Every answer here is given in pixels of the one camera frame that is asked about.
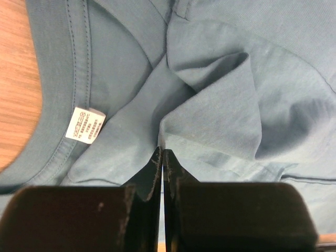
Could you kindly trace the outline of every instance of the t-shirt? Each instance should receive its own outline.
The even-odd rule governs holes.
[[[43,109],[2,208],[27,185],[119,186],[160,145],[200,181],[290,183],[336,233],[335,1],[26,4]],[[107,115],[91,145],[65,137],[75,107]]]

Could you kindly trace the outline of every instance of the white label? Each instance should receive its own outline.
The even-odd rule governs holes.
[[[92,144],[101,130],[105,117],[104,113],[95,109],[76,107],[65,137]]]

